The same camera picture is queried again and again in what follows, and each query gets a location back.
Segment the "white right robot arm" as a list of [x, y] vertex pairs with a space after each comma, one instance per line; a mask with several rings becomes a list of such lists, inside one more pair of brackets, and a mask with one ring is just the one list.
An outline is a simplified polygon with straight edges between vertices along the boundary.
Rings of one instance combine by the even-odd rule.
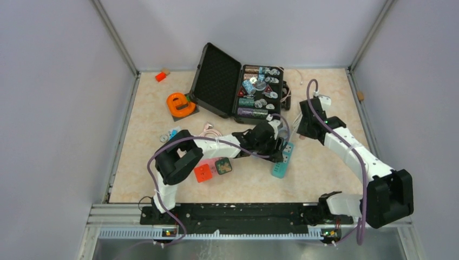
[[297, 133], [318, 140], [333, 151], [363, 184], [363, 195], [331, 192], [319, 198], [318, 218], [332, 223], [339, 215], [361, 218], [372, 228], [410, 216], [414, 212], [412, 175], [395, 170], [363, 146], [338, 117], [327, 117], [324, 97], [300, 102]]

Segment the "red cube socket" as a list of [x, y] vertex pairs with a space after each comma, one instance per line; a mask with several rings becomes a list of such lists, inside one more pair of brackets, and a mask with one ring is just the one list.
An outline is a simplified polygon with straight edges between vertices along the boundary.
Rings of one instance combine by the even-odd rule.
[[213, 178], [215, 167], [209, 164], [203, 164], [194, 169], [194, 174], [198, 183], [211, 180]]

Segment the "teal power strip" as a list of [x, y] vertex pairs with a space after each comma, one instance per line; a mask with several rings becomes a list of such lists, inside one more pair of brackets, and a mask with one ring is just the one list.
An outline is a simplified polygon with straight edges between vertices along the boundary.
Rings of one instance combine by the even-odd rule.
[[275, 163], [272, 169], [271, 175], [273, 177], [276, 177], [279, 179], [284, 178], [284, 176], [286, 175], [287, 169], [288, 169], [288, 165], [290, 163], [290, 159], [291, 159], [293, 150], [294, 150], [294, 144], [289, 142], [282, 152], [283, 161]]

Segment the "dark green cube socket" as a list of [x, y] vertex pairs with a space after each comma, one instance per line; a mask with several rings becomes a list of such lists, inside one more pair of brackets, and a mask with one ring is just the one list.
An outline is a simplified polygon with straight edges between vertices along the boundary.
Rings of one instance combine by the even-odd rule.
[[220, 158], [215, 161], [215, 168], [218, 175], [224, 175], [226, 173], [232, 172], [233, 167], [229, 158]]

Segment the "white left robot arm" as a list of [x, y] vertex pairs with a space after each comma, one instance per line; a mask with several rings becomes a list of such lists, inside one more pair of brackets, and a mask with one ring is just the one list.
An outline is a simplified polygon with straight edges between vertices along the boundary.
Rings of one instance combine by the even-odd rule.
[[282, 130], [288, 130], [287, 124], [272, 119], [253, 129], [215, 138], [191, 135], [186, 129], [179, 131], [147, 163], [156, 188], [153, 217], [161, 224], [173, 219], [178, 184], [186, 180], [202, 160], [254, 156], [273, 163], [281, 162], [285, 147]]

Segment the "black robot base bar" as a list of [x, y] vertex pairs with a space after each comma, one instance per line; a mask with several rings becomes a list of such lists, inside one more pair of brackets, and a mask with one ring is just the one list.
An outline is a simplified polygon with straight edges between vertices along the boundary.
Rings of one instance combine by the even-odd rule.
[[352, 224], [348, 216], [335, 216], [316, 203], [182, 203], [161, 213], [156, 206], [142, 208], [140, 224], [183, 224], [189, 235], [287, 235], [306, 234], [310, 227]]

